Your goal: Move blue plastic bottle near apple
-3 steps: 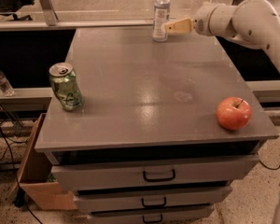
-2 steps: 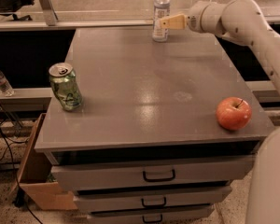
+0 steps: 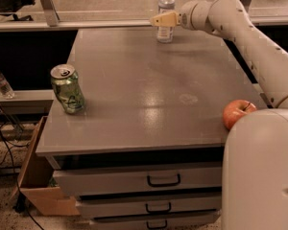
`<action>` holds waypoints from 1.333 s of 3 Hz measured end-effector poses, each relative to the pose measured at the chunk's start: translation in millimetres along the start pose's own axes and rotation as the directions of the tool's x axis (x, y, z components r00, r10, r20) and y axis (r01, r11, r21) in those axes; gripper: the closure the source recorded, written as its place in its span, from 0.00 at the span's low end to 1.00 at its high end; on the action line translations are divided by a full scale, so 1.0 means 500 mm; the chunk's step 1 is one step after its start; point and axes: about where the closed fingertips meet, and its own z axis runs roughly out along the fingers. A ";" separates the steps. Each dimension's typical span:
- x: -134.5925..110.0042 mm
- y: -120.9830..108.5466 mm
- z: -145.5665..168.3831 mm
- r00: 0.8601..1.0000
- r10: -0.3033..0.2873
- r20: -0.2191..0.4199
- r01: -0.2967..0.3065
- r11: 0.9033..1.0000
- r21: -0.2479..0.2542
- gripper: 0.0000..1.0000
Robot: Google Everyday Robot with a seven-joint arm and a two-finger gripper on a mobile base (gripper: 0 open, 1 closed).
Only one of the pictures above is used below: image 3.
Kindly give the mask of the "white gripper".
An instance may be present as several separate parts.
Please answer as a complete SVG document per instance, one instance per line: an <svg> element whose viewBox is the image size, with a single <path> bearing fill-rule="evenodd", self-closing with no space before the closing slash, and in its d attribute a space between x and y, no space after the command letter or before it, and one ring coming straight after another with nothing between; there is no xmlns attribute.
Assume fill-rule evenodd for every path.
<svg viewBox="0 0 288 230"><path fill-rule="evenodd" d="M211 3L205 0L193 0L185 3L179 13L167 11L150 18L152 26L176 27L180 25L191 31L211 31L208 13Z"/></svg>

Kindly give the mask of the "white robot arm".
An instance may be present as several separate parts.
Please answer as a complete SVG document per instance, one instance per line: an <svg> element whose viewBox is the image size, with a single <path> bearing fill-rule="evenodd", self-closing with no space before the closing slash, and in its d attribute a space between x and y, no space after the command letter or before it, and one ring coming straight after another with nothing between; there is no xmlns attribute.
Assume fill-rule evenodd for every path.
<svg viewBox="0 0 288 230"><path fill-rule="evenodd" d="M255 28L239 0L202 0L150 19L234 43L271 107L241 118L228 134L222 230L288 230L288 53Z"/></svg>

